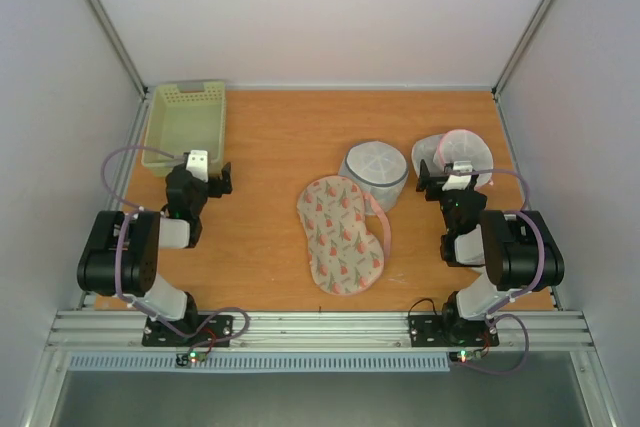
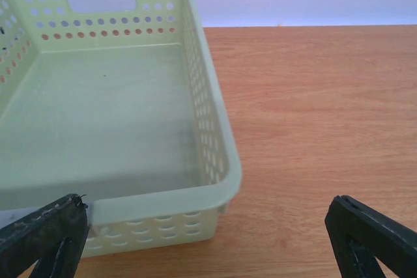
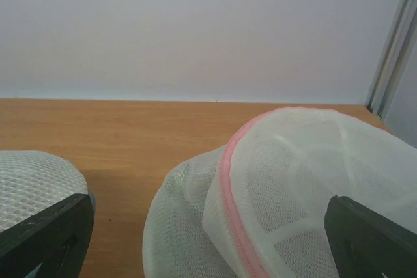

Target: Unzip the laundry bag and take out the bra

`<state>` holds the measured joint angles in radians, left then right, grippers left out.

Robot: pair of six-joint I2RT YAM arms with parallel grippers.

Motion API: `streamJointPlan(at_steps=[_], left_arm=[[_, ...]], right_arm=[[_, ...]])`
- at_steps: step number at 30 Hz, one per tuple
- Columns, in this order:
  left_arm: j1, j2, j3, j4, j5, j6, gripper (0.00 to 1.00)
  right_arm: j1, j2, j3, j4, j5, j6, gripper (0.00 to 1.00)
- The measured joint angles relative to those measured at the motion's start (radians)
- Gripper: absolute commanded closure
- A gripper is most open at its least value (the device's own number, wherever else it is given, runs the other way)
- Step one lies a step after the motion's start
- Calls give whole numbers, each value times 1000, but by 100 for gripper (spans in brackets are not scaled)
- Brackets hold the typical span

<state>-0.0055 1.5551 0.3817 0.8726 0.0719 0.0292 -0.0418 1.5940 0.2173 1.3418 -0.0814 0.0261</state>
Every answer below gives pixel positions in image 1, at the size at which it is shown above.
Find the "floral bra laundry bag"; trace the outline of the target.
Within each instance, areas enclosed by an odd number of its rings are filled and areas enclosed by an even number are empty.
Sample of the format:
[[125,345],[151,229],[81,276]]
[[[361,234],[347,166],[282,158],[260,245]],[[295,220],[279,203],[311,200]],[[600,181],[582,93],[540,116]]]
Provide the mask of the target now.
[[327,176],[304,189],[296,210],[312,279],[323,292],[356,295],[381,277],[391,253],[391,226],[371,194],[347,177]]

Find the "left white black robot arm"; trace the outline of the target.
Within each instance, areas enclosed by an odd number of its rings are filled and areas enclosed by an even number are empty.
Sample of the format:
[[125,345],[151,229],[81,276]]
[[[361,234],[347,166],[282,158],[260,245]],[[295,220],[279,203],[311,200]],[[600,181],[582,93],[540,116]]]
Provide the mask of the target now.
[[159,211],[97,214],[79,260],[77,282],[84,291],[116,297],[143,312],[146,327],[159,339],[189,345],[208,321],[190,293],[158,273],[159,251],[197,245],[208,200],[232,193],[231,164],[207,178],[198,167],[183,163],[166,176],[165,184],[166,204]]

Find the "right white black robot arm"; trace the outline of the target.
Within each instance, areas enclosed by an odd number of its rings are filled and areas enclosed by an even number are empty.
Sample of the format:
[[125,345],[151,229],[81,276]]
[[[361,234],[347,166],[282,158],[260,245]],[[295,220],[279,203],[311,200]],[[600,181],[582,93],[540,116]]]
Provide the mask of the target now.
[[440,207],[446,232],[440,255],[450,267],[478,268],[468,287],[449,295],[442,308],[408,316],[415,346],[495,346],[498,312],[515,300],[559,285],[565,262],[538,211],[490,210],[476,188],[485,170],[468,161],[448,163],[434,174],[420,162],[417,191]]

